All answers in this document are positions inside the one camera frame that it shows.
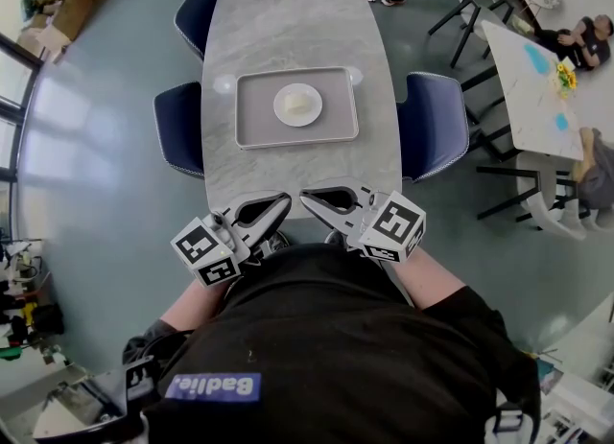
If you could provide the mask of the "person's left shoe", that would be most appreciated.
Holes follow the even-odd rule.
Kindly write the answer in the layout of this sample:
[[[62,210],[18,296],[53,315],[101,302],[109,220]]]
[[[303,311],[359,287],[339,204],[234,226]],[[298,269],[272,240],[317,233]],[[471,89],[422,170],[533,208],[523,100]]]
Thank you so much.
[[[266,245],[269,253],[273,254],[291,244],[281,231],[276,231],[266,240]]]

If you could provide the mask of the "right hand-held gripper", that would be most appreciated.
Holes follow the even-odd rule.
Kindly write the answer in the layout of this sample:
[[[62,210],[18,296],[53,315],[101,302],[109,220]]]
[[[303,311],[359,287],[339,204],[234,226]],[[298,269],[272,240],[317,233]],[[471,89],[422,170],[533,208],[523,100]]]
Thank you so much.
[[[347,236],[349,250],[358,250],[371,260],[404,263],[426,231],[426,212],[401,193],[372,192],[369,185],[351,176],[308,185],[299,198],[313,216]],[[358,225],[354,217],[357,204],[366,204]]]

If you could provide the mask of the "person's black shirt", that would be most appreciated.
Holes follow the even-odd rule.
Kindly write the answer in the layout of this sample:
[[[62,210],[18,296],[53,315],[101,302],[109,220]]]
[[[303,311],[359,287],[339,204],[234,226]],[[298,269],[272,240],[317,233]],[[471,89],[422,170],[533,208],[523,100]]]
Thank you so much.
[[[535,361],[469,286],[427,309],[394,270],[335,245],[283,248],[196,330],[160,319],[129,340],[162,370],[131,444],[484,444],[510,402],[530,418]]]

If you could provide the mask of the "person's right forearm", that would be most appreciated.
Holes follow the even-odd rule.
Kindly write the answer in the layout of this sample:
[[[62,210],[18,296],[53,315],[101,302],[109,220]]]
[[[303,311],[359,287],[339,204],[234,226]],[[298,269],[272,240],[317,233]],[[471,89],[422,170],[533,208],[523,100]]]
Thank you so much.
[[[465,287],[465,284],[423,248],[417,246],[403,263],[392,268],[414,306],[427,309]]]

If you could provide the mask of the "white marble table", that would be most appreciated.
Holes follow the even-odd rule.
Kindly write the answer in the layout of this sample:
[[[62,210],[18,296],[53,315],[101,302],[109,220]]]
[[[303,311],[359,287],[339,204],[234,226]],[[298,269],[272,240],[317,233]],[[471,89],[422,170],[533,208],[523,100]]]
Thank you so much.
[[[490,144],[509,134],[513,150],[498,159],[505,161],[519,152],[536,152],[575,161],[583,159],[578,118],[564,98],[555,90],[556,55],[533,41],[507,29],[484,21],[486,40],[493,56],[496,75],[503,90],[508,124],[489,134],[479,133],[472,150],[487,149]],[[533,68],[524,45],[535,46],[551,62],[547,75]],[[560,131],[555,116],[563,113],[569,128]]]

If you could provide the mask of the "white round plate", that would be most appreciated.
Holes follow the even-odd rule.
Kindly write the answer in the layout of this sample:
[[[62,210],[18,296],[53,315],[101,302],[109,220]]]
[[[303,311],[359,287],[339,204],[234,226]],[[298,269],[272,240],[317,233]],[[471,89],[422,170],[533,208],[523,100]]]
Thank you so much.
[[[309,94],[313,105],[310,113],[303,115],[288,115],[284,111],[284,98],[288,93],[301,92]],[[289,127],[301,128],[313,124],[323,110],[323,100],[320,93],[311,85],[306,83],[291,83],[282,87],[274,97],[273,110],[279,121]]]

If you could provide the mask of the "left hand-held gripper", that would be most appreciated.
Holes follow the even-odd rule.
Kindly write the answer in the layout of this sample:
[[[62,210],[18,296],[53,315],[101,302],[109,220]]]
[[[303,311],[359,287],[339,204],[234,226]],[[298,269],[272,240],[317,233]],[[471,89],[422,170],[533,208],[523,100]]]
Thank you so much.
[[[280,191],[237,196],[224,210],[191,220],[170,242],[174,252],[206,288],[235,280],[250,250],[267,241],[292,208]]]

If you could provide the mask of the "pale food block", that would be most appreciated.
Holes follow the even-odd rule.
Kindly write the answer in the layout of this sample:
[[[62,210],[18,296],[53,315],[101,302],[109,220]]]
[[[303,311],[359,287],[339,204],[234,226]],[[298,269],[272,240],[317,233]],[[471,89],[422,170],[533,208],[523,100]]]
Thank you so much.
[[[303,115],[310,113],[312,105],[312,98],[306,93],[291,92],[284,98],[284,111],[288,115]]]

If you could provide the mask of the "brown cardboard box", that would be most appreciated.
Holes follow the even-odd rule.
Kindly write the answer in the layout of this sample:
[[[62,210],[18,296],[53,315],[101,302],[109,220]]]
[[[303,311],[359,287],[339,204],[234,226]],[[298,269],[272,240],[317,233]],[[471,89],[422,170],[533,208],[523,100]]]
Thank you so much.
[[[60,42],[73,42],[81,32],[92,8],[93,0],[63,0],[49,26],[53,38]]]

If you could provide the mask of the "grey rectangular tray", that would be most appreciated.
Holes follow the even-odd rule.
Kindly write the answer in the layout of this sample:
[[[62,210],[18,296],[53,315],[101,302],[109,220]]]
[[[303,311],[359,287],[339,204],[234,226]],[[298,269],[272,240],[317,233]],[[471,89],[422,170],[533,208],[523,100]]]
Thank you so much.
[[[291,83],[313,86],[323,110],[311,125],[289,127],[273,110],[277,92]],[[340,66],[246,74],[236,82],[235,141],[243,150],[352,141],[359,135],[349,71]]]

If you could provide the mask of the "white speckled counter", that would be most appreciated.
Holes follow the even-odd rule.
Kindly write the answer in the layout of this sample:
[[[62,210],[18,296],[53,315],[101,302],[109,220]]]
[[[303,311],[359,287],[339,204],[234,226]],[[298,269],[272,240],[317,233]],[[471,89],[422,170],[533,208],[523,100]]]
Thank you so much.
[[[0,430],[11,442],[32,444],[35,422],[47,394],[60,383],[73,384],[87,374],[82,367],[71,364],[0,396]]]

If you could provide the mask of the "white storage rack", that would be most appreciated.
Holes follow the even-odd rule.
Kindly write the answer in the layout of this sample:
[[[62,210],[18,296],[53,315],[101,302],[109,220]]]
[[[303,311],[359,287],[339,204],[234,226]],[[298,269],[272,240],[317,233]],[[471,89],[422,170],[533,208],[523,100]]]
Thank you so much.
[[[534,444],[614,444],[614,393],[537,358],[541,421]]]

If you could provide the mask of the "cluttered equipment rack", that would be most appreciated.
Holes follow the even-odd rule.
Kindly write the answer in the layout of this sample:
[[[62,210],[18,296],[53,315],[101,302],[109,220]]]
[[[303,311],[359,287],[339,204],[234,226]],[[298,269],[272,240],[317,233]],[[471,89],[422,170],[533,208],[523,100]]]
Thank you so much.
[[[40,239],[0,237],[0,360],[36,354],[46,366],[66,362],[54,337],[64,333],[52,273]]]

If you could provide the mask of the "large blue coaster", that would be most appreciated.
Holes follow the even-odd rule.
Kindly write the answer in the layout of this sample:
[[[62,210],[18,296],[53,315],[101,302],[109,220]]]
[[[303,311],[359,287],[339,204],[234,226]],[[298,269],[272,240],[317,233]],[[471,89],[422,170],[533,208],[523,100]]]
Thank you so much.
[[[535,46],[527,43],[524,45],[525,52],[535,71],[541,75],[547,75],[551,70],[550,60],[544,56]]]

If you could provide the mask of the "black framed window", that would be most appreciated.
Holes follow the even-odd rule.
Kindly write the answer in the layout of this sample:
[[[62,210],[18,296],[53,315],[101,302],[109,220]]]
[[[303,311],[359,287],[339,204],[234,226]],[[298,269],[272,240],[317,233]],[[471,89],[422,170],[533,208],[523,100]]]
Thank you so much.
[[[0,240],[13,238],[13,196],[27,109],[41,63],[18,45],[22,0],[0,0]]]

